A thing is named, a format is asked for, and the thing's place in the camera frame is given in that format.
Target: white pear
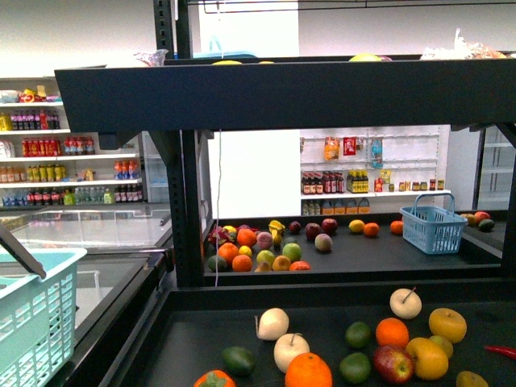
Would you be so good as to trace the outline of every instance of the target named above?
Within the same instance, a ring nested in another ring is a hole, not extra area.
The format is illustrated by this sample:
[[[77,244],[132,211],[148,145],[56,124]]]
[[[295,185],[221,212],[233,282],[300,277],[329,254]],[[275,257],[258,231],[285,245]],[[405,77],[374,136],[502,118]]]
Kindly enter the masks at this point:
[[[286,373],[293,358],[307,352],[310,346],[299,333],[287,333],[274,345],[274,361],[280,371]]]
[[[421,298],[414,291],[415,288],[398,289],[390,296],[390,309],[399,318],[410,320],[421,312]]]
[[[255,316],[256,336],[262,340],[278,340],[289,329],[289,316],[283,309],[266,310],[260,317]]]

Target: white shelf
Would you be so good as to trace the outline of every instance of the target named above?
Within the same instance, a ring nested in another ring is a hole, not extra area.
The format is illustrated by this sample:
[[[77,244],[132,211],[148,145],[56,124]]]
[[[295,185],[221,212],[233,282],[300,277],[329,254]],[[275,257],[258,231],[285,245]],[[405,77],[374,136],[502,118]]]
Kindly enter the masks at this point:
[[[39,80],[50,80],[55,81],[56,76],[54,74],[41,74],[34,76],[13,76],[13,77],[4,77],[0,79],[0,81],[39,81]]]
[[[53,156],[53,157],[12,157],[0,159],[0,163],[33,163],[35,161],[73,161],[73,160],[107,160],[107,159],[135,159],[136,153],[116,153],[107,155],[84,155],[84,156]]]
[[[506,198],[478,198],[479,203],[509,203],[509,194]]]
[[[511,143],[491,143],[485,144],[484,148],[512,148],[513,144]]]
[[[511,168],[486,168],[482,169],[482,174],[488,174],[488,173],[512,173],[513,169]]]
[[[439,134],[437,133],[421,133],[421,134],[418,134],[418,135],[411,135],[411,134],[400,134],[400,135],[376,135],[376,134],[369,134],[369,135],[352,135],[352,134],[347,134],[347,135],[312,135],[312,136],[308,136],[308,137],[305,137],[304,135],[301,135],[301,137],[303,139],[305,139],[305,141],[320,141],[320,140],[325,140],[326,137],[337,137],[339,140],[341,140],[342,138],[344,137],[356,137],[357,139],[365,139],[366,141],[369,140],[369,139],[406,139],[406,138],[425,138],[425,137],[439,137]]]
[[[0,107],[17,107],[19,109],[31,109],[32,107],[62,107],[63,102],[18,102],[0,103]]]
[[[418,196],[429,194],[450,194],[449,189],[440,189],[436,191],[394,191],[394,192],[367,192],[367,193],[323,193],[320,195],[301,195],[301,200],[323,200],[323,199],[342,199],[342,198],[396,198],[403,196]]]
[[[71,133],[69,129],[41,129],[38,131],[0,131],[0,135],[59,135]]]
[[[84,185],[127,185],[139,184],[142,179],[131,180],[95,180],[95,181],[50,181],[46,183],[7,183],[0,184],[0,189],[5,188],[51,188],[51,187],[80,187]]]

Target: apple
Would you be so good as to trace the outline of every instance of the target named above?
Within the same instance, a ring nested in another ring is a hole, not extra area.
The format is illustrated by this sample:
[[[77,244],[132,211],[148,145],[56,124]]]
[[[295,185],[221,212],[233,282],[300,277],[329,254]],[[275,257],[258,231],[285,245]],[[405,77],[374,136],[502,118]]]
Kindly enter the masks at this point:
[[[271,308],[261,315],[260,321],[255,316],[255,324],[258,339],[274,341],[287,333],[290,319],[283,309]]]
[[[275,272],[288,272],[291,264],[288,256],[277,256],[273,263],[273,270]]]
[[[291,222],[289,224],[289,231],[292,234],[294,234],[294,235],[299,234],[299,231],[301,231],[301,224],[300,224],[300,222],[297,222],[297,221]]]
[[[480,223],[482,220],[484,219],[491,219],[491,215],[489,215],[487,212],[485,211],[477,211],[475,213],[475,220],[476,220],[476,223]]]
[[[308,223],[305,226],[306,239],[310,242],[315,240],[315,237],[321,233],[321,227],[317,223]]]
[[[416,337],[406,346],[406,351],[414,359],[414,372],[425,381],[436,381],[448,371],[448,356],[432,340]]]
[[[415,288],[398,289],[390,296],[390,309],[399,318],[410,320],[416,317],[422,309],[421,298],[414,292]]]
[[[274,344],[274,361],[283,373],[297,355],[310,352],[310,346],[299,333],[287,333]]]
[[[339,224],[335,219],[328,218],[324,219],[321,223],[321,228],[324,232],[326,232],[328,235],[333,235],[337,232],[337,227],[339,227]]]
[[[466,218],[468,220],[468,226],[475,227],[478,222],[473,214],[460,214],[462,218]]]
[[[319,234],[315,237],[315,248],[320,252],[330,252],[333,247],[331,237],[326,234]]]
[[[372,355],[372,364],[382,379],[393,385],[406,383],[414,375],[414,361],[401,347],[378,347]]]
[[[468,324],[462,315],[448,308],[437,308],[428,318],[428,325],[433,335],[444,336],[452,344],[458,343],[466,336]]]
[[[290,259],[290,263],[301,260],[302,251],[297,243],[288,243],[283,246],[282,255]]]

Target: lime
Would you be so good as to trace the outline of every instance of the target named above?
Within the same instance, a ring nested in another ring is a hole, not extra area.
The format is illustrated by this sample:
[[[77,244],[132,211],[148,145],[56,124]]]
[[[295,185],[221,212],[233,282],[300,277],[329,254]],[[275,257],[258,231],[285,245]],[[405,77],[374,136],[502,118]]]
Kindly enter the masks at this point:
[[[355,352],[340,362],[339,371],[347,383],[358,385],[368,379],[371,373],[371,362],[362,352]]]
[[[346,343],[351,348],[361,349],[371,340],[371,329],[365,322],[357,321],[346,330]]]
[[[221,355],[227,371],[238,377],[248,377],[256,367],[254,355],[244,347],[228,347]]]
[[[287,256],[290,262],[297,262],[301,259],[301,248],[297,243],[288,243],[283,247],[283,255]]]

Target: plastic basket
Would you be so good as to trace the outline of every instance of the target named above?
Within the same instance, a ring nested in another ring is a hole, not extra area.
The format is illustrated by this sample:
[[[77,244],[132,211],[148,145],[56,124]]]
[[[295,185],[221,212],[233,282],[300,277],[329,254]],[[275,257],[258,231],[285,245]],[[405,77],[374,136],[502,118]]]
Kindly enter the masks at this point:
[[[0,277],[0,386],[43,386],[73,354],[84,248],[33,249],[47,277]],[[0,252],[0,263],[16,262]]]
[[[420,198],[428,196],[451,197],[448,209],[436,206],[418,206]],[[455,198],[450,193],[419,195],[412,207],[402,207],[403,238],[426,254],[453,254],[459,251],[462,231],[468,222],[455,214]]]

